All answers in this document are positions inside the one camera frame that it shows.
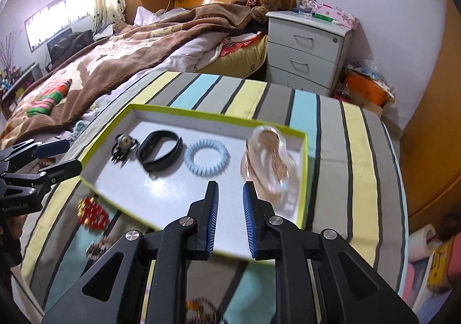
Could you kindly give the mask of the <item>person's left hand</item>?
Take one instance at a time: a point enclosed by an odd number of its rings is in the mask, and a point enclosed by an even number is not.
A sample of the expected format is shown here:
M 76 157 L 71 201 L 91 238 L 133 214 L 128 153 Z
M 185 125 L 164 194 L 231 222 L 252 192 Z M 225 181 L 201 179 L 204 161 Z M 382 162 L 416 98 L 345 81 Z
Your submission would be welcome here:
M 26 218 L 23 215 L 1 219 L 1 241 L 7 250 L 20 249 L 20 238 Z

